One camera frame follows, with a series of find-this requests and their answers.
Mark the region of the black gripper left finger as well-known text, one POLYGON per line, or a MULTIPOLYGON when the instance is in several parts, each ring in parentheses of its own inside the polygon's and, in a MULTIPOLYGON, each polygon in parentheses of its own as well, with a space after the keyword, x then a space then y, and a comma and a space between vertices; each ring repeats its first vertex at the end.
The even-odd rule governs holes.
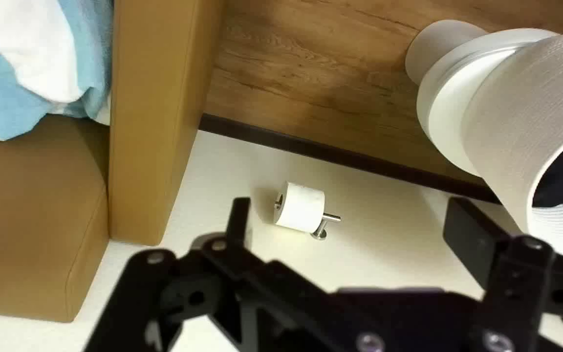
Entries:
POLYGON ((246 248, 248 197, 234 197, 222 233, 199 237, 181 258, 132 254, 84 352, 170 352, 189 319, 207 317, 238 352, 334 352, 299 319, 301 293, 320 291, 246 248))

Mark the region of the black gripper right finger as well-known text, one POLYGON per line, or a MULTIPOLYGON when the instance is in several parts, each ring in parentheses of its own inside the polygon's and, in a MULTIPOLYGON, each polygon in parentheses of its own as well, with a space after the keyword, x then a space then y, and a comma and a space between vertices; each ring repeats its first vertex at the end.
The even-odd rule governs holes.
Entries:
POLYGON ((447 201, 441 237, 482 287, 475 352, 563 352, 539 332, 545 313, 563 323, 563 254, 535 237, 510 237, 463 197, 447 201))

